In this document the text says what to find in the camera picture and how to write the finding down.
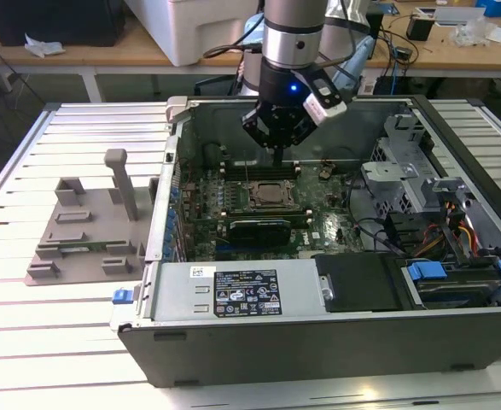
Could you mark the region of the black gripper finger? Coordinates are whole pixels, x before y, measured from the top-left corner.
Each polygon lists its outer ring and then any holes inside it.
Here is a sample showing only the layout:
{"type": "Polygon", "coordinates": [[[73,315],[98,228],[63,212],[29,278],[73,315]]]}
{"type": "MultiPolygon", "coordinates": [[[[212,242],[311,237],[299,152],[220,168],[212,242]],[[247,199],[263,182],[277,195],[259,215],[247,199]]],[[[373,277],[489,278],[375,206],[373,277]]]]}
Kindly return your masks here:
{"type": "Polygon", "coordinates": [[[315,130],[317,125],[311,118],[295,118],[283,120],[278,127],[278,166],[282,165],[284,150],[292,145],[299,145],[315,130]]]}
{"type": "Polygon", "coordinates": [[[264,149],[272,150],[272,166],[279,166],[279,148],[270,130],[260,119],[258,109],[254,108],[242,116],[243,130],[264,149]]]}

